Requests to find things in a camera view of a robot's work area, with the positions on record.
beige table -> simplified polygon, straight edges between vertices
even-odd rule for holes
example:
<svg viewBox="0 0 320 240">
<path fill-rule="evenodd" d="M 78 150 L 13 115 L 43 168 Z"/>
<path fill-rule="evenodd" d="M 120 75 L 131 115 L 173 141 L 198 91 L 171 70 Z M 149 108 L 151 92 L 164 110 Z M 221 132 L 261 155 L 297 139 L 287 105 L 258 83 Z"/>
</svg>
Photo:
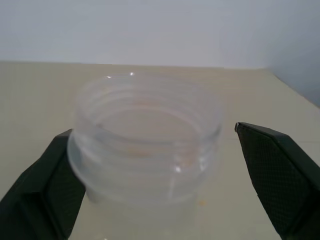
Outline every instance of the beige table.
<svg viewBox="0 0 320 240">
<path fill-rule="evenodd" d="M 72 128 L 73 100 L 83 84 L 127 72 L 193 80 L 224 103 L 221 165 L 200 190 L 188 239 L 280 239 L 252 187 L 234 125 L 248 122 L 286 133 L 320 165 L 320 111 L 267 70 L 0 62 L 0 197 L 55 135 Z M 71 240 L 110 240 L 95 228 L 91 210 L 85 197 Z M 182 235 L 174 239 L 187 239 Z"/>
</svg>

plastic jar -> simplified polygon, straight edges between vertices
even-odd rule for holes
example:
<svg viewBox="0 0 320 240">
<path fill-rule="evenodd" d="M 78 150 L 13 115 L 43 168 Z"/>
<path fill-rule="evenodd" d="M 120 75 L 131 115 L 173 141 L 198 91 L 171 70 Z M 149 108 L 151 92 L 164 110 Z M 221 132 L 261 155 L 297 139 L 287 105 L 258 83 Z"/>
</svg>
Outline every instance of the plastic jar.
<svg viewBox="0 0 320 240">
<path fill-rule="evenodd" d="M 197 84 L 111 75 L 78 95 L 68 157 L 93 202 L 182 203 L 217 161 L 220 131 L 219 103 Z"/>
</svg>

clear plastic container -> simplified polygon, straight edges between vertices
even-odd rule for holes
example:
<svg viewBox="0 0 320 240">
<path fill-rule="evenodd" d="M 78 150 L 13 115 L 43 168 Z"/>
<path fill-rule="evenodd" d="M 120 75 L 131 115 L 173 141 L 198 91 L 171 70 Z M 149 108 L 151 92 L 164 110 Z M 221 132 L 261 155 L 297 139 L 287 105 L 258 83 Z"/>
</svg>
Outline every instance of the clear plastic container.
<svg viewBox="0 0 320 240">
<path fill-rule="evenodd" d="M 179 204 L 194 196 L 217 161 L 221 115 L 217 99 L 197 84 L 106 76 L 76 100 L 69 162 L 92 202 L 138 209 Z"/>
</svg>

table surface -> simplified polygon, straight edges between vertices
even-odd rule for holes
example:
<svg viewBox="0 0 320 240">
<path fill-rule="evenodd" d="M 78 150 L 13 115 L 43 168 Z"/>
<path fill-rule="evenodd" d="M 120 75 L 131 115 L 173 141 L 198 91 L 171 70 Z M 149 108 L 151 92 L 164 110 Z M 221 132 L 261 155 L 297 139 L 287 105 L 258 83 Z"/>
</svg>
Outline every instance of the table surface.
<svg viewBox="0 0 320 240">
<path fill-rule="evenodd" d="M 128 72 L 188 79 L 224 104 L 217 174 L 200 189 L 192 219 L 179 230 L 184 234 L 169 238 L 166 231 L 159 239 L 280 240 L 252 187 L 234 126 L 247 122 L 286 133 L 320 165 L 320 111 L 264 69 L 0 62 L 0 198 L 54 136 L 73 127 L 74 98 L 85 83 Z M 94 214 L 85 197 L 71 240 L 113 240 Z M 126 227 L 115 228 L 125 233 Z M 131 230 L 127 239 L 138 239 L 139 231 L 147 232 Z"/>
</svg>

